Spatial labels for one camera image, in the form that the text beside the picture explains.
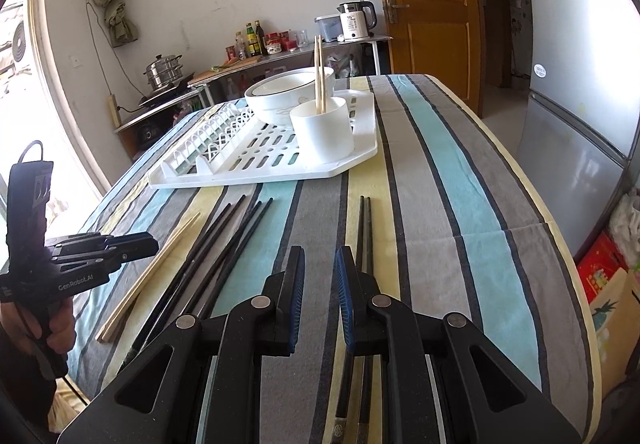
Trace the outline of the person's left hand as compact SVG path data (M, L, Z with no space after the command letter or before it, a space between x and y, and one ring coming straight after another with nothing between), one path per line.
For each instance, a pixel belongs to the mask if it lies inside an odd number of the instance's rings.
M31 338L39 339L42 328L31 312L14 303L1 304L1 326L14 346L26 354L32 352ZM58 354L70 352L76 341L73 299L66 297L50 315L47 345Z

